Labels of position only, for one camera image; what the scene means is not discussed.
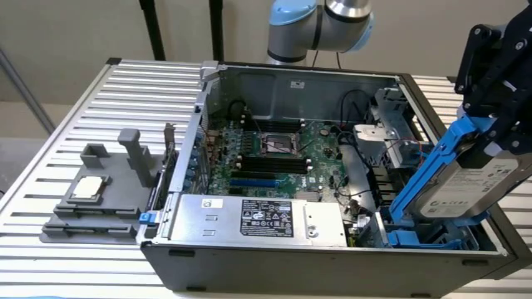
motherboard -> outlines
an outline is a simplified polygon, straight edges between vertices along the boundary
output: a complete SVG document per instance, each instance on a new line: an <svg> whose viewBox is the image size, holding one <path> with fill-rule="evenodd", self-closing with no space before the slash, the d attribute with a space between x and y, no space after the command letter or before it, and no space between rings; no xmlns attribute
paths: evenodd
<svg viewBox="0 0 532 299"><path fill-rule="evenodd" d="M221 121L207 131L207 193L339 201L345 173L334 127L326 121Z"/></svg>

screw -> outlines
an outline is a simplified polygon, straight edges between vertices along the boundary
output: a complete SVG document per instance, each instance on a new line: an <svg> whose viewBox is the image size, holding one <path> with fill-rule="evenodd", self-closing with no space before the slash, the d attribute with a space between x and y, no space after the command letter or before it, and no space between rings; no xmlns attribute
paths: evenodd
<svg viewBox="0 0 532 299"><path fill-rule="evenodd" d="M522 49L522 47L523 47L523 42L515 43L515 50Z"/></svg>

gray floor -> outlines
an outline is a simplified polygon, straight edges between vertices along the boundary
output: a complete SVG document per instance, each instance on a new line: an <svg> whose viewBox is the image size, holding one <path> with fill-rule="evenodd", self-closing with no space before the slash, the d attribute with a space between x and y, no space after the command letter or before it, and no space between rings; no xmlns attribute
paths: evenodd
<svg viewBox="0 0 532 299"><path fill-rule="evenodd" d="M14 182L35 152L43 144L43 139L0 138L0 190L6 191Z"/></svg>

black metal pole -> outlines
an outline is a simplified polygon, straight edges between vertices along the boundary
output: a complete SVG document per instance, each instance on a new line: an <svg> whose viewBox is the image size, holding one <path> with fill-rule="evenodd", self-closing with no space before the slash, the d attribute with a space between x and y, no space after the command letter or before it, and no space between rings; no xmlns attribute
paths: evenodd
<svg viewBox="0 0 532 299"><path fill-rule="evenodd" d="M166 60L163 55L162 38L159 37L157 11L154 0L138 0L139 8L143 12L143 20L146 21L150 50L153 51L154 60Z"/></svg>
<svg viewBox="0 0 532 299"><path fill-rule="evenodd" d="M210 38L213 44L213 60L223 60L223 22L221 10L223 0L207 0L207 10L210 14Z"/></svg>

hard drive label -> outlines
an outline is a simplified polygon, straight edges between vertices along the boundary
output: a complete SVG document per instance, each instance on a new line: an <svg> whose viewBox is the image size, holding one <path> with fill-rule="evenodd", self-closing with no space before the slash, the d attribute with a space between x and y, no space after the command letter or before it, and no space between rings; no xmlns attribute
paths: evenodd
<svg viewBox="0 0 532 299"><path fill-rule="evenodd" d="M429 218L462 216L517 167L514 159L491 159L479 169L457 170L423 203L421 214Z"/></svg>
<svg viewBox="0 0 532 299"><path fill-rule="evenodd" d="M293 238L289 201L241 201L239 233L257 237Z"/></svg>

